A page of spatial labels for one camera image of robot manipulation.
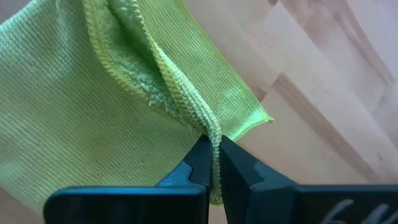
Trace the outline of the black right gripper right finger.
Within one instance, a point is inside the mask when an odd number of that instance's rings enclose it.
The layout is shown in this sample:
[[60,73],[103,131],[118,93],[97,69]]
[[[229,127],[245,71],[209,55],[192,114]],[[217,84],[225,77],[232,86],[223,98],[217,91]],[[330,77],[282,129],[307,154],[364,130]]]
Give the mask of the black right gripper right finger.
[[398,184],[298,184],[227,137],[220,165],[228,224],[398,224]]

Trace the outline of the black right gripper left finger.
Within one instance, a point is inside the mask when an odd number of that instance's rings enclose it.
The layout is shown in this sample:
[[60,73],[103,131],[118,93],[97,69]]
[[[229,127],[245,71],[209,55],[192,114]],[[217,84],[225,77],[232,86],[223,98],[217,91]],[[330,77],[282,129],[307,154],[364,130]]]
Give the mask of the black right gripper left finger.
[[153,187],[68,187],[43,209],[45,224],[207,224],[213,147],[202,135]]

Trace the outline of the lime green microfiber towel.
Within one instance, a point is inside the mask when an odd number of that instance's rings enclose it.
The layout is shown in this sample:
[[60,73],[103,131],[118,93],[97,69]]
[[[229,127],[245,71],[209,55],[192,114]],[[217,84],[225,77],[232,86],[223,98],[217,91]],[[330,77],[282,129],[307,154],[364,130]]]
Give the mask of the lime green microfiber towel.
[[36,211],[271,121],[182,0],[31,0],[0,24],[0,187]]

